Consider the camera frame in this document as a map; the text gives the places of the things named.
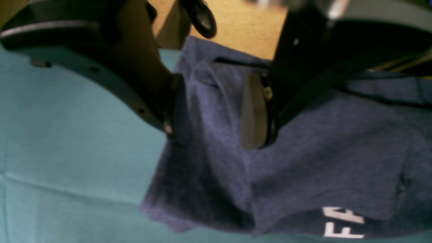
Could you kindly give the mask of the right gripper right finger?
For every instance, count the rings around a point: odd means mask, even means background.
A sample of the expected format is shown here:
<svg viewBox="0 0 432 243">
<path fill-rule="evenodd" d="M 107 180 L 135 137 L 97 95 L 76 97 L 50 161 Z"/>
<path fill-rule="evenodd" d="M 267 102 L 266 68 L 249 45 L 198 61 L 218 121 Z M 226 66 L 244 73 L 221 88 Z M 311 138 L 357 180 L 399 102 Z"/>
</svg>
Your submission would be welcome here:
<svg viewBox="0 0 432 243">
<path fill-rule="evenodd" d="M 273 63 L 247 75 L 242 146 L 272 144 L 279 129 L 323 92 L 372 69 L 431 76 L 430 0 L 284 0 Z"/>
</svg>

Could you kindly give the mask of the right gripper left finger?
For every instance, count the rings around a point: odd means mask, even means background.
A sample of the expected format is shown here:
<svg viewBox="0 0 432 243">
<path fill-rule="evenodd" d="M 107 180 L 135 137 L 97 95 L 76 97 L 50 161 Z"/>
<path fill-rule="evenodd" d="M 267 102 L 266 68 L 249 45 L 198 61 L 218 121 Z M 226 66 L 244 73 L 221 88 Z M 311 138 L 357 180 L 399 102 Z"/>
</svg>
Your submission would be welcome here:
<svg viewBox="0 0 432 243">
<path fill-rule="evenodd" d="M 189 143 L 185 81 L 162 63 L 146 0 L 31 0 L 1 43 L 111 92 L 176 145 Z"/>
</svg>

